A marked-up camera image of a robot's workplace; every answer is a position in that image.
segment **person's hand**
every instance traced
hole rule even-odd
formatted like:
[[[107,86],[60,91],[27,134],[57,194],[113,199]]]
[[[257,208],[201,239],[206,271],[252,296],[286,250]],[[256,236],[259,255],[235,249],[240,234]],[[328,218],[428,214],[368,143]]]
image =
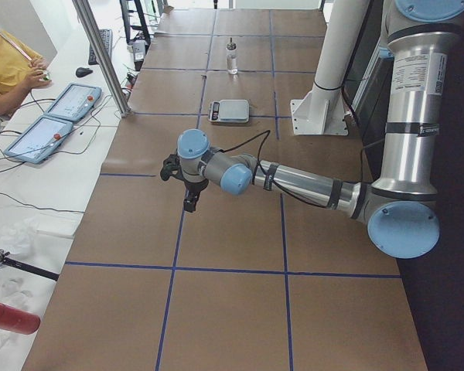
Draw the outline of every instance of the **person's hand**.
[[[29,67],[33,69],[46,70],[48,63],[43,58],[33,58],[29,62]]]
[[[21,81],[22,84],[29,90],[31,90],[34,87],[44,87],[51,83],[51,80],[44,80],[44,73],[43,70],[40,69],[34,69],[30,70],[27,74],[26,77],[24,77],[24,80]]]

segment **red can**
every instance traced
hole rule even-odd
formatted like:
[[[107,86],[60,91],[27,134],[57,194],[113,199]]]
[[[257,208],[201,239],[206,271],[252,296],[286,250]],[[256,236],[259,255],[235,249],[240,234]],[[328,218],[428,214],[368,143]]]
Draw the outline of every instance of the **red can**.
[[[40,322],[41,319],[33,313],[0,303],[0,328],[2,330],[29,335],[38,329]]]

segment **robotic arm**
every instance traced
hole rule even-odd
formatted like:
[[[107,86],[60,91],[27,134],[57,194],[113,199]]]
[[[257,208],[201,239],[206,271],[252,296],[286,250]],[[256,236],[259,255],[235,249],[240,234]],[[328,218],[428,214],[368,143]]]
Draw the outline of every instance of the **robotic arm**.
[[[303,172],[251,155],[229,157],[198,129],[180,135],[160,173],[184,181],[184,209],[195,211],[209,181],[234,195],[249,184],[285,192],[367,224],[373,243],[393,257],[419,257],[438,242],[429,181],[447,53],[457,42],[464,1],[386,0],[383,44],[394,55],[381,177],[370,185]]]

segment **bottle cap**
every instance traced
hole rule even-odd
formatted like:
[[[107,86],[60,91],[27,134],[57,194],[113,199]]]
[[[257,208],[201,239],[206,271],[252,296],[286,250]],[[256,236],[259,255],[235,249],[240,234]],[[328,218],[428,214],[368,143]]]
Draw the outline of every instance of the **bottle cap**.
[[[227,50],[235,50],[237,48],[237,45],[232,42],[232,38],[230,38],[230,42],[227,44]]]

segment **person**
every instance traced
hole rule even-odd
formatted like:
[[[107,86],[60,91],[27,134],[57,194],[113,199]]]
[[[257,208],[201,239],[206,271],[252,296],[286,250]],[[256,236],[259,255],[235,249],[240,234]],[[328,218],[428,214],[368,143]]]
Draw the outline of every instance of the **person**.
[[[29,56],[29,58],[23,56],[11,43],[0,36],[0,117],[10,117],[31,89],[44,87],[51,81],[43,79],[48,63],[40,54],[9,33],[1,33]]]

